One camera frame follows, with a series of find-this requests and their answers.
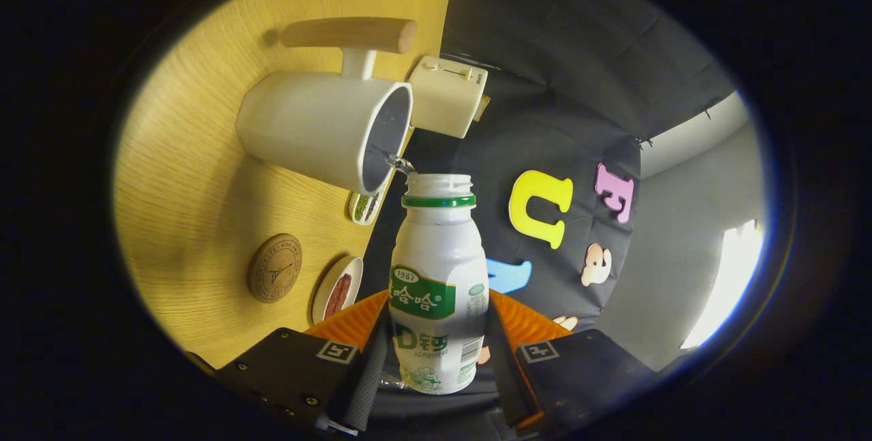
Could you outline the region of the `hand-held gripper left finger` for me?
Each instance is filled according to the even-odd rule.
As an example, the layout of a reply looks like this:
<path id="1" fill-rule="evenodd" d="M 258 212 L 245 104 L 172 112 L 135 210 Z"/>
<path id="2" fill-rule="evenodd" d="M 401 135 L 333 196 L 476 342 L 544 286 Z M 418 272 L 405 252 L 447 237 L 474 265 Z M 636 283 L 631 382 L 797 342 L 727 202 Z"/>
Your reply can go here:
<path id="1" fill-rule="evenodd" d="M 355 437 L 367 430 L 389 338 L 381 291 L 305 331 L 278 327 L 223 367 L 187 356 L 266 415 L 308 433 Z"/>

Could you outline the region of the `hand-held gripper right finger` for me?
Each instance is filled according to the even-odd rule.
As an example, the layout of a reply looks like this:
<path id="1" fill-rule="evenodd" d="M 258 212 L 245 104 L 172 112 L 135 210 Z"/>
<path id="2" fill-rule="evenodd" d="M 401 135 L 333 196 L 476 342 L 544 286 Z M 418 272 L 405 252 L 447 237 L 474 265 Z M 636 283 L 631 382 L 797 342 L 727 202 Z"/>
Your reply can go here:
<path id="1" fill-rule="evenodd" d="M 658 380 L 601 331 L 571 333 L 496 291 L 489 292 L 486 338 L 505 421 L 519 433 L 578 431 Z"/>

